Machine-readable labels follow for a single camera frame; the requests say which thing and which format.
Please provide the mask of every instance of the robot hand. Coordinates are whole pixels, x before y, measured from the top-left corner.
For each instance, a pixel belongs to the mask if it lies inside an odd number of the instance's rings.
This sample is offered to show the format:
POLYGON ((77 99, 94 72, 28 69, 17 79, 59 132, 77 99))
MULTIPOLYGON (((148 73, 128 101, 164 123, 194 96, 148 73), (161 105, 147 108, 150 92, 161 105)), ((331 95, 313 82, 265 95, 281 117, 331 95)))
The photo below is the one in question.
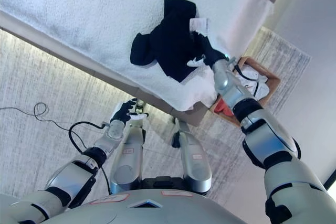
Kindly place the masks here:
POLYGON ((204 64, 212 68, 213 64, 218 60, 225 59, 228 61, 228 57, 225 54, 212 48, 208 37, 204 37, 202 34, 199 34, 198 38, 201 41, 201 45, 204 50, 204 64))
POLYGON ((147 113, 135 113, 135 105, 137 104, 137 99, 133 98, 132 100, 129 100, 124 103, 119 103, 116 106, 117 112, 114 112, 113 116, 111 117, 110 123, 112 121, 118 120, 124 123, 126 123, 129 120, 141 120, 148 116, 147 113))

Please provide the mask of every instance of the white tag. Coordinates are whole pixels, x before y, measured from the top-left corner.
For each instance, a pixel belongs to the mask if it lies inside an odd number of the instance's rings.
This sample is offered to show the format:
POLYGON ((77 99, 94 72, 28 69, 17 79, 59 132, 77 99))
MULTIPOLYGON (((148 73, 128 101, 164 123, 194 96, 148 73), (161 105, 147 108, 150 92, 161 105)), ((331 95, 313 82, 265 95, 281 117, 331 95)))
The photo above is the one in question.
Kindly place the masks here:
POLYGON ((201 154, 193 154, 193 159, 203 159, 201 154))
POLYGON ((132 154, 132 153, 134 153, 133 148, 127 148, 122 151, 122 154, 132 154))
POLYGON ((95 201, 90 202, 91 205, 100 204, 100 203, 108 203, 108 202, 121 202, 126 200, 130 196, 129 194, 119 194, 119 195, 110 195, 101 199, 97 199, 95 201))
POLYGON ((185 196, 185 197, 194 197, 191 193, 187 191, 161 191, 164 196, 185 196))
POLYGON ((204 36, 208 35, 207 18, 191 18, 189 21, 189 31, 196 31, 204 36))

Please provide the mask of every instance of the wooden box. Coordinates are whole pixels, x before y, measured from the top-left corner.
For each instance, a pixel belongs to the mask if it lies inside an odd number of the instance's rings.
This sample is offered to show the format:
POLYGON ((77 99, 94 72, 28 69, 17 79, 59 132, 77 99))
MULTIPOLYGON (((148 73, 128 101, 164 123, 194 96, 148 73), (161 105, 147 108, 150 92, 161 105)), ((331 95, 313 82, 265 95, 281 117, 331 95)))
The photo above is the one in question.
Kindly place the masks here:
MULTIPOLYGON (((266 81, 266 85, 269 87, 269 93, 267 94, 267 96, 265 96, 264 98, 261 98, 259 100, 259 103, 261 104, 261 106, 264 106, 267 103, 267 101, 269 100, 269 98, 273 95, 273 93, 277 90, 277 88, 280 84, 280 79, 275 74, 270 72, 268 69, 264 68, 261 64, 256 62, 251 57, 242 57, 239 60, 238 65, 239 65, 240 68, 244 64, 250 65, 255 70, 257 70, 261 75, 266 76, 268 78, 268 80, 266 81)), ((222 112, 219 112, 219 113, 214 112, 214 110, 215 110, 215 108, 216 108, 216 106, 217 106, 217 104, 218 104, 218 102, 220 101, 221 98, 222 98, 221 95, 218 96, 216 102, 210 108, 211 112, 216 114, 217 116, 219 116, 221 118, 224 118, 225 120, 229 121, 230 123, 234 124, 235 126, 240 127, 240 123, 234 115, 233 116, 227 116, 227 115, 223 114, 222 112)))

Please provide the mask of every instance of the black cloth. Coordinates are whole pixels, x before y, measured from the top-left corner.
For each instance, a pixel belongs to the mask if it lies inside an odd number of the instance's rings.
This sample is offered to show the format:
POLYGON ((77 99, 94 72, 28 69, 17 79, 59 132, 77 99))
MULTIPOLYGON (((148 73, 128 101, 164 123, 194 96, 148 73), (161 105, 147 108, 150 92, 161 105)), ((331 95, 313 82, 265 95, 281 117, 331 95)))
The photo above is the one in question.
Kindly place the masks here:
POLYGON ((197 33, 189 31, 189 21, 196 15, 196 5, 186 0, 164 0, 164 17, 146 35, 137 34, 131 49, 131 63, 145 66, 157 60, 167 76, 183 81, 196 68, 186 64, 201 59, 202 43, 197 33))

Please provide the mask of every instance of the white cloth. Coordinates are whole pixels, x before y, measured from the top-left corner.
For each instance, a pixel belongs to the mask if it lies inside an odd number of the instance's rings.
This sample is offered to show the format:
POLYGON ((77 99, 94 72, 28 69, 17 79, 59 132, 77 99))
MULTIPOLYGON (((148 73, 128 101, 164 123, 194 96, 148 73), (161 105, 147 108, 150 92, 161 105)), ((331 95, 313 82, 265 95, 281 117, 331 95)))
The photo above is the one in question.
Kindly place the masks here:
POLYGON ((269 93, 269 87, 266 85, 267 77, 261 76, 257 70, 252 68, 249 65, 243 65, 241 68, 241 72, 244 76, 247 78, 258 80, 259 85, 257 85, 256 81, 250 81, 245 79, 244 77, 240 76, 238 73, 236 73, 237 78, 240 80, 241 84, 251 93, 254 94, 257 86, 257 92, 255 95, 255 98, 259 101, 261 98, 264 98, 269 93))
MULTIPOLYGON (((1 0, 0 9, 31 25, 46 35, 75 49, 125 77, 144 91, 163 99, 179 111, 201 101, 211 106, 216 99, 213 74, 201 67, 182 83, 167 77, 157 63, 141 67, 130 64, 130 50, 135 35, 150 33, 163 18, 164 0, 1 0)), ((265 5, 256 7, 251 0, 189 0, 200 17, 210 19, 210 38, 216 49, 244 51, 265 16, 265 5), (240 19, 244 16, 244 26, 240 19), (251 22, 248 17, 258 22, 251 22), (232 35, 248 31, 243 46, 232 35)))

